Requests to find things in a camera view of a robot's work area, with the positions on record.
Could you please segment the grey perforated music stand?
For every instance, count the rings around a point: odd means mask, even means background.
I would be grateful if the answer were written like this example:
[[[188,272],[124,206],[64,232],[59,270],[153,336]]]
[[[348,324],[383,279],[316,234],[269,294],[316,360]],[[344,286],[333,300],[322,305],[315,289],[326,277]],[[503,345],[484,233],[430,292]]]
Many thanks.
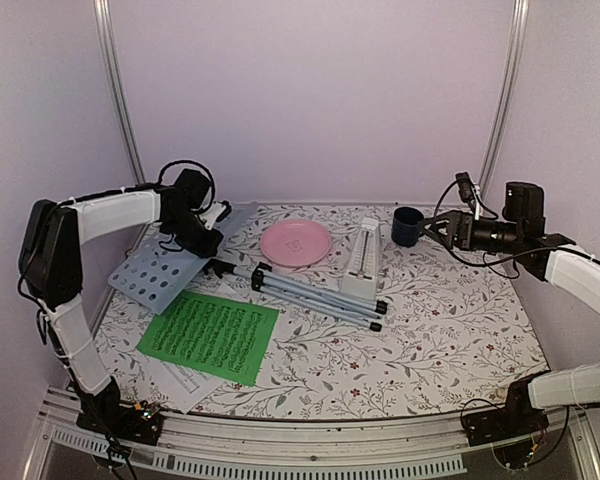
[[[275,273],[265,263],[247,270],[225,260],[199,258],[178,247],[170,236],[160,231],[144,237],[141,244],[109,276],[108,284],[151,312],[160,314],[200,272],[212,273],[218,278],[233,275],[245,279],[255,292],[373,332],[382,329],[380,319],[387,313],[387,303],[384,301],[367,300],[313,286]]]

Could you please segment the green sheet music paper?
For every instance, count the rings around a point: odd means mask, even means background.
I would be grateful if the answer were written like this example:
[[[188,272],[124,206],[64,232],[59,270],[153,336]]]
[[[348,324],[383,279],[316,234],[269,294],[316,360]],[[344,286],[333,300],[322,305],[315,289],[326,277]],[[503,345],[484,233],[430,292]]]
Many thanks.
[[[156,315],[137,345],[142,354],[244,386],[256,383],[279,311],[193,292]]]

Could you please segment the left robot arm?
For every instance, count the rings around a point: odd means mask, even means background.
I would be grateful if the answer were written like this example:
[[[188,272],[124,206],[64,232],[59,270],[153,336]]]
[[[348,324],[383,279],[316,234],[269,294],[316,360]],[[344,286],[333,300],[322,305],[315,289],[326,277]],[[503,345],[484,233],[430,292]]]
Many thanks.
[[[39,335],[68,370],[83,412],[106,433],[121,433],[129,415],[82,307],[82,246],[158,223],[184,250],[209,258],[223,239],[215,226],[230,212],[229,202],[216,201],[214,181],[201,169],[183,170],[172,185],[157,181],[33,205],[18,260],[17,290],[36,305]]]

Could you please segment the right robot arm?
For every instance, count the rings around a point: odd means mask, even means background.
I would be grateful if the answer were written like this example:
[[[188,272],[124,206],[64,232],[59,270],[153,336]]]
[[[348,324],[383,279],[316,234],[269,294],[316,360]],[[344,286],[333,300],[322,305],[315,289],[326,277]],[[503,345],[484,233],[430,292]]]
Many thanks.
[[[451,187],[457,187],[461,201],[470,210],[435,212],[420,220],[419,233],[441,245],[460,263],[475,267],[456,254],[483,252],[499,257],[483,267],[514,262],[531,276],[565,291],[600,315],[600,260],[562,234],[545,231],[544,190],[521,181],[505,187],[502,214],[492,213],[476,193],[465,174],[458,174]],[[482,209],[492,213],[485,218]],[[558,406],[600,406],[600,362],[571,369],[542,373],[509,387],[521,397],[503,407],[497,427],[507,436],[517,436],[532,424],[536,410]]]

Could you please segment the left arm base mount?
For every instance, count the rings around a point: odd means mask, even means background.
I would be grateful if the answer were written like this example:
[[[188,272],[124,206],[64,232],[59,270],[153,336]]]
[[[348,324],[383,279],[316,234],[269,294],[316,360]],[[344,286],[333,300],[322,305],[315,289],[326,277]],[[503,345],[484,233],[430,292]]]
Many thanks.
[[[117,440],[156,446],[162,433],[164,416],[161,413],[147,416],[143,410],[117,402],[102,404],[83,401],[76,425]]]

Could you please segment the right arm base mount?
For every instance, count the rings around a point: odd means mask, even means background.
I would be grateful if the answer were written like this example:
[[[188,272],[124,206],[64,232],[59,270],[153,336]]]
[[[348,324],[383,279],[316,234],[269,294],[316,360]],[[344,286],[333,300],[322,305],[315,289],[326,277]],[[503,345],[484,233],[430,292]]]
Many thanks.
[[[509,470],[520,470],[527,468],[535,459],[549,427],[549,420],[542,410],[526,407],[517,410],[515,407],[497,406],[477,398],[463,405],[460,424],[472,447],[494,445],[527,436],[524,441],[496,447],[493,452],[501,466]]]

